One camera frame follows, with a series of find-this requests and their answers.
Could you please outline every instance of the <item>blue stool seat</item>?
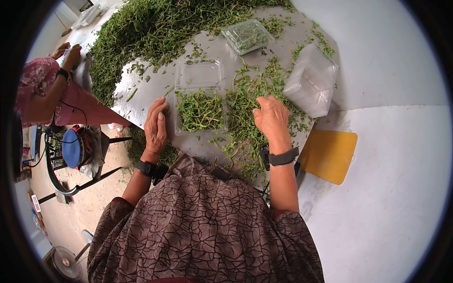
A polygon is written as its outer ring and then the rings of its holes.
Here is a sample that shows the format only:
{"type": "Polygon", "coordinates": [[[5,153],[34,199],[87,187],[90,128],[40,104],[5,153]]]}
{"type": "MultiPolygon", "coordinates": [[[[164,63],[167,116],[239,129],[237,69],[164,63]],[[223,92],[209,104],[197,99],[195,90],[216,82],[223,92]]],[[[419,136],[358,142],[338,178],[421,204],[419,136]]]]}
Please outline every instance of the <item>blue stool seat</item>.
{"type": "Polygon", "coordinates": [[[69,129],[63,135],[62,154],[63,159],[70,168],[75,168],[81,160],[80,140],[73,129],[69,129]]]}

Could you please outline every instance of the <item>pile of greens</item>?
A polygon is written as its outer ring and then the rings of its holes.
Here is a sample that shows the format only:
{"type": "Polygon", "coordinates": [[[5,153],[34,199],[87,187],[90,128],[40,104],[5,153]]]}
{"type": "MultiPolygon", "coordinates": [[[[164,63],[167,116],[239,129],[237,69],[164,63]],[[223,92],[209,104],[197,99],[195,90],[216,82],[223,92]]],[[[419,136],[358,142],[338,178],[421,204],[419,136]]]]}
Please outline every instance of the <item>pile of greens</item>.
{"type": "Polygon", "coordinates": [[[217,35],[250,19],[260,5],[295,10],[290,0],[130,0],[102,25],[88,53],[93,95],[112,107],[125,64],[142,58],[157,72],[183,54],[185,43],[200,31],[217,35]]]}
{"type": "MultiPolygon", "coordinates": [[[[132,140],[127,143],[127,155],[132,165],[136,165],[140,161],[140,157],[146,147],[145,131],[138,127],[132,127],[128,131],[124,130],[121,136],[132,137],[132,140]]],[[[178,157],[179,150],[166,143],[157,162],[158,165],[167,165],[170,167],[178,157]]]]}
{"type": "MultiPolygon", "coordinates": [[[[121,79],[125,64],[141,58],[148,61],[149,65],[145,67],[136,63],[128,72],[137,70],[142,75],[150,66],[154,67],[153,72],[157,72],[159,67],[168,65],[182,55],[185,52],[184,45],[192,40],[194,35],[206,30],[207,36],[215,36],[225,27],[251,19],[253,9],[260,5],[281,5],[284,9],[295,11],[290,0],[130,0],[102,25],[97,33],[98,39],[88,54],[92,57],[90,75],[93,95],[104,105],[112,107],[112,93],[115,84],[121,79]]],[[[284,23],[293,24],[290,17],[286,17],[286,20],[275,16],[258,20],[275,38],[280,36],[284,23]]],[[[332,56],[333,49],[322,33],[315,30],[318,26],[313,22],[310,31],[318,38],[324,51],[332,56]]],[[[309,37],[309,43],[312,41],[314,38],[309,37]]],[[[299,44],[292,51],[293,62],[303,48],[304,45],[299,44]]],[[[203,58],[206,54],[199,52],[195,45],[192,57],[205,60],[203,58]]],[[[305,113],[283,96],[285,79],[291,70],[283,69],[278,57],[270,59],[264,71],[254,77],[247,74],[250,70],[258,71],[259,68],[249,66],[243,61],[242,67],[236,71],[231,89],[226,91],[224,98],[229,107],[228,133],[225,138],[215,138],[210,142],[226,153],[227,159],[231,161],[230,169],[239,168],[238,171],[244,179],[255,180],[265,170],[258,147],[266,142],[266,138],[256,128],[251,114],[253,108],[259,108],[256,97],[274,95],[282,100],[290,110],[289,131],[292,137],[297,132],[307,130],[307,126],[304,123],[305,113]]],[[[181,117],[185,117],[182,119],[183,130],[221,128],[223,121],[220,116],[214,116],[215,110],[209,113],[213,110],[211,105],[207,107],[204,104],[206,107],[199,107],[200,99],[207,99],[203,97],[206,94],[196,92],[193,95],[197,97],[190,98],[189,95],[186,101],[180,101],[187,104],[187,107],[178,109],[181,111],[181,117]]],[[[145,135],[139,128],[132,128],[130,135],[134,139],[128,145],[128,155],[131,161],[136,163],[146,145],[145,135]]],[[[177,155],[178,150],[167,144],[159,163],[169,166],[177,155]]]]}
{"type": "Polygon", "coordinates": [[[229,108],[228,133],[225,138],[214,138],[209,142],[214,143],[226,153],[226,158],[231,161],[228,169],[238,165],[242,178],[256,180],[259,174],[265,171],[262,163],[259,146],[267,142],[266,137],[255,126],[252,110],[260,106],[255,101],[259,96],[272,95],[280,99],[289,109],[288,129],[292,137],[297,132],[308,130],[304,123],[306,114],[283,96],[283,88],[287,73],[291,70],[283,69],[279,58],[269,59],[269,64],[264,72],[252,78],[246,72],[258,70],[257,66],[247,65],[242,60],[242,67],[236,70],[231,90],[226,92],[226,103],[229,108]]]}
{"type": "Polygon", "coordinates": [[[206,93],[201,88],[182,94],[175,91],[179,127],[193,133],[198,130],[218,130],[223,126],[223,99],[217,92],[206,93]]]}

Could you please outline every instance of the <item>black strap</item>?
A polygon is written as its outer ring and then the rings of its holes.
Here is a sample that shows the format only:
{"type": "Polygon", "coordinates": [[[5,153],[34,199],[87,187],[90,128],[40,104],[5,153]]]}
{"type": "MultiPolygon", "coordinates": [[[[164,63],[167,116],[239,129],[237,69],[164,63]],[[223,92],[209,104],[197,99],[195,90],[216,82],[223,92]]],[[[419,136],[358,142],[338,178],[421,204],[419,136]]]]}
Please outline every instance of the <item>black strap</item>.
{"type": "Polygon", "coordinates": [[[157,185],[167,174],[168,167],[166,165],[156,165],[151,162],[139,161],[137,163],[137,169],[143,172],[143,175],[151,177],[153,185],[157,185]]]}
{"type": "Polygon", "coordinates": [[[279,155],[269,154],[269,163],[273,166],[285,165],[294,161],[299,156],[299,147],[295,147],[288,152],[279,155]]]}
{"type": "Polygon", "coordinates": [[[63,77],[66,79],[66,81],[69,78],[69,74],[67,73],[67,71],[62,68],[60,68],[58,70],[57,74],[55,75],[55,78],[57,78],[59,75],[63,75],[63,77]]]}

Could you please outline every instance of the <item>yellow cutting board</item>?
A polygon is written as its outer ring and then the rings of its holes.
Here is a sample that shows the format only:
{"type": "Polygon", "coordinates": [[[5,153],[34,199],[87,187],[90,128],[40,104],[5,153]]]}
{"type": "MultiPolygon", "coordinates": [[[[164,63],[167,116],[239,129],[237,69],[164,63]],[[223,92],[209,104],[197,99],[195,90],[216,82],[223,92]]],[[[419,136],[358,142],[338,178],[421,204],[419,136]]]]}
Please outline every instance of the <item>yellow cutting board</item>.
{"type": "Polygon", "coordinates": [[[300,170],[341,185],[356,144],[355,133],[313,129],[298,159],[300,170]]]}

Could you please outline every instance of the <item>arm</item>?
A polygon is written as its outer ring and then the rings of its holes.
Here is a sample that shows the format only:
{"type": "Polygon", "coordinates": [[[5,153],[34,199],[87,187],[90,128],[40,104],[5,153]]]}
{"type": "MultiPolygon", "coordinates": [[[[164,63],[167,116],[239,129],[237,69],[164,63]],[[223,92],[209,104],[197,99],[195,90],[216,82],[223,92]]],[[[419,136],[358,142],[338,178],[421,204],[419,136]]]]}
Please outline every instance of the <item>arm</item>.
{"type": "MultiPolygon", "coordinates": [[[[76,44],[64,60],[62,69],[67,71],[68,74],[74,64],[76,64],[80,59],[80,49],[81,47],[76,44]]],[[[58,76],[50,86],[45,96],[32,95],[30,98],[27,120],[42,123],[51,120],[53,112],[60,102],[60,98],[65,87],[65,77],[58,76]]]]}
{"type": "MultiPolygon", "coordinates": [[[[156,100],[148,111],[145,122],[146,148],[140,160],[156,164],[159,154],[167,141],[165,129],[165,116],[162,111],[168,107],[165,97],[156,100]]],[[[142,171],[135,169],[123,193],[123,198],[135,206],[151,186],[151,177],[143,175],[142,171]]]]}
{"type": "MultiPolygon", "coordinates": [[[[269,141],[269,153],[283,154],[291,150],[288,133],[289,111],[275,97],[258,97],[261,109],[254,109],[255,124],[269,141]]],[[[293,163],[270,166],[270,205],[276,210],[299,212],[296,176],[293,163]]]]}

